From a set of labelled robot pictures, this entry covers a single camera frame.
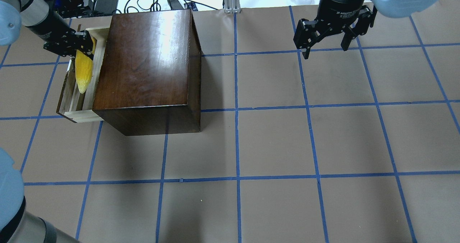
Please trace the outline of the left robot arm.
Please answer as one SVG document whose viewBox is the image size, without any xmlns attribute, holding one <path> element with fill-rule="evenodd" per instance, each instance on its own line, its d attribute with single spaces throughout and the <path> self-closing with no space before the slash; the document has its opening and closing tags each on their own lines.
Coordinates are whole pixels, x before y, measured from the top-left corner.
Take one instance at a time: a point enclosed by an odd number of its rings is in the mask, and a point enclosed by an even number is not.
<svg viewBox="0 0 460 243">
<path fill-rule="evenodd" d="M 92 79 L 95 41 L 87 31 L 75 31 L 44 0 L 1 0 L 1 45 L 13 44 L 26 27 L 44 40 L 44 49 L 74 58 L 76 83 L 85 93 Z M 77 243 L 43 218 L 26 210 L 22 174 L 1 149 L 1 242 Z"/>
</svg>

